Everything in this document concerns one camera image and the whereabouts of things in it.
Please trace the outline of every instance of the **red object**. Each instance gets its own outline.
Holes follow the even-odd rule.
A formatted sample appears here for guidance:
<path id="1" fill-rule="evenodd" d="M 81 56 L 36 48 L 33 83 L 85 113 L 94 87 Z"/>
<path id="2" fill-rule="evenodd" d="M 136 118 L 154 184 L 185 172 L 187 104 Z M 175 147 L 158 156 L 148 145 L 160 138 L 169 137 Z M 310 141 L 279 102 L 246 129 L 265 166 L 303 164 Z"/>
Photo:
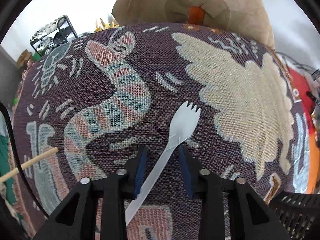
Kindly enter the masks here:
<path id="1" fill-rule="evenodd" d="M 288 68 L 290 75 L 292 76 L 294 85 L 299 91 L 300 98 L 308 110 L 309 114 L 311 114 L 315 108 L 315 103 L 312 101 L 310 97 L 307 96 L 307 91 L 310 92 L 310 88 L 308 82 L 305 77 L 300 75 L 298 72 L 294 71 L 292 68 Z"/>

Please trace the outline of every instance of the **metal screw head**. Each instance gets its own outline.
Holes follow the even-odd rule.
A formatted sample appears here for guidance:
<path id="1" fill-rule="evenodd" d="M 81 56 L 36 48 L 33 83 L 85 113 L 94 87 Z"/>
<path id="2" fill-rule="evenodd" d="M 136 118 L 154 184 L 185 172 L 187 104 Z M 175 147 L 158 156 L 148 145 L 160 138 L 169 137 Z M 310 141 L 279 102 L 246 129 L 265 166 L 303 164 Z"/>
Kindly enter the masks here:
<path id="1" fill-rule="evenodd" d="M 199 173 L 200 173 L 201 175 L 209 175 L 209 174 L 210 174 L 210 171 L 207 170 L 207 169 L 202 169 L 202 170 L 199 170 Z"/>
<path id="2" fill-rule="evenodd" d="M 118 175 L 125 175 L 125 174 L 127 174 L 127 170 L 125 170 L 125 169 L 119 169 L 119 170 L 117 170 L 117 174 L 118 174 Z"/>
<path id="3" fill-rule="evenodd" d="M 90 181 L 91 181 L 90 178 L 84 177 L 84 178 L 82 178 L 82 179 L 80 180 L 80 183 L 81 183 L 81 184 L 88 184 Z"/>
<path id="4" fill-rule="evenodd" d="M 239 184 L 244 184 L 245 183 L 245 179 L 244 178 L 237 178 L 236 182 Z"/>

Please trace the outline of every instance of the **fabric texture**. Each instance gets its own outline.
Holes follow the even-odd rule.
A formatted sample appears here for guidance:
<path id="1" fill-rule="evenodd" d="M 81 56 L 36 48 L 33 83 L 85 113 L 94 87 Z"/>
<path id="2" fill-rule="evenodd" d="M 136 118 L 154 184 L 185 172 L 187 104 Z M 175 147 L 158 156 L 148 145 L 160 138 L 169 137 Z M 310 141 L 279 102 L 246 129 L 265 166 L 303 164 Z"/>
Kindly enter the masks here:
<path id="1" fill-rule="evenodd" d="M 272 26 L 261 0 L 117 0 L 112 14 L 120 26 L 188 23 L 190 7 L 205 11 L 201 25 L 235 32 L 275 48 Z"/>
<path id="2" fill-rule="evenodd" d="M 148 175 L 175 111 L 188 100 L 201 107 L 185 142 L 190 154 L 223 178 L 245 177 L 268 203 L 282 189 L 308 188 L 308 124 L 293 88 L 273 53 L 236 33 L 174 23 L 123 26 L 65 43 L 30 68 L 13 129 L 21 162 L 59 149 L 25 171 L 51 213 L 82 177 L 122 168 L 139 144 L 148 148 Z M 44 217 L 19 177 L 14 191 L 34 235 Z M 176 150 L 127 227 L 128 239 L 197 239 L 200 213 L 201 202 L 185 192 Z M 97 239 L 100 221 L 98 211 Z M 227 210 L 225 221 L 229 236 Z"/>

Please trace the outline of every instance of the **wooden stick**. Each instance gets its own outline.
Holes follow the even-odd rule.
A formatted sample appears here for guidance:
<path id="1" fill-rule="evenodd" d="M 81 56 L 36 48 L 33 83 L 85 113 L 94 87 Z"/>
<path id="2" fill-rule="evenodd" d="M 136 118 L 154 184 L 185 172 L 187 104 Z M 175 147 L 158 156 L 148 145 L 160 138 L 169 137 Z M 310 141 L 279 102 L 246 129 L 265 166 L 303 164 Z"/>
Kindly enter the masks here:
<path id="1" fill-rule="evenodd" d="M 21 168 L 23 170 L 29 168 L 30 166 L 32 166 L 33 164 L 39 162 L 40 160 L 43 160 L 47 157 L 49 157 L 50 155 L 57 153 L 58 152 L 58 148 L 52 148 L 49 151 L 46 151 L 34 158 L 32 158 L 31 160 L 28 160 L 27 162 L 21 164 Z M 19 173 L 18 168 L 13 169 L 12 171 L 9 171 L 8 173 L 4 174 L 2 177 L 0 177 L 0 182 L 5 182 L 6 180 L 12 178 L 14 175 L 17 175 Z"/>

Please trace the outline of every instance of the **gray wall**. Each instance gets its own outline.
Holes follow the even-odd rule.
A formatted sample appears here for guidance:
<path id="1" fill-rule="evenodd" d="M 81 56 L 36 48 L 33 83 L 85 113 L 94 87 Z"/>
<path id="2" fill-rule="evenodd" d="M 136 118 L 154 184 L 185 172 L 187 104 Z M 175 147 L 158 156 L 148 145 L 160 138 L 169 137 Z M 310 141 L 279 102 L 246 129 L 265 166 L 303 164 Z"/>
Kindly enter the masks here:
<path id="1" fill-rule="evenodd" d="M 9 109 L 12 106 L 22 75 L 22 69 L 18 69 L 13 62 L 0 48 L 0 100 Z"/>

